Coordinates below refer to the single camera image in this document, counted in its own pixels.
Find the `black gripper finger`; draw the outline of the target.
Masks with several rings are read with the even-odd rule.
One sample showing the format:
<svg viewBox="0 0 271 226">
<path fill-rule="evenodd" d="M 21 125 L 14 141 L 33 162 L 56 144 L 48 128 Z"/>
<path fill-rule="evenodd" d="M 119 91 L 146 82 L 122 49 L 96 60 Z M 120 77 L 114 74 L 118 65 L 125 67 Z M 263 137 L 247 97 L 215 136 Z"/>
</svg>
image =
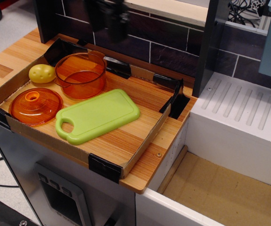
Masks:
<svg viewBox="0 0 271 226">
<path fill-rule="evenodd" d="M 107 29 L 112 43 L 128 36 L 130 14 L 123 0 L 89 0 L 88 18 L 94 32 Z"/>
</svg>

